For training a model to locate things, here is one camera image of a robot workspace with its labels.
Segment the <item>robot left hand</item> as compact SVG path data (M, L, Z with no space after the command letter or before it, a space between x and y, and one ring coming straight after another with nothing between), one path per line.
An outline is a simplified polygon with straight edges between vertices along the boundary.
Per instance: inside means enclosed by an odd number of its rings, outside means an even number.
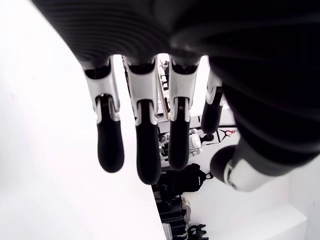
M240 133L219 150L211 173L251 192L320 154L320 3L317 0L36 0L34 6L80 63L97 115L101 167L125 160L112 59L124 57L136 128L139 178L161 172L157 55L169 55L168 161L189 159L190 109L201 57L210 65L203 132L224 103Z

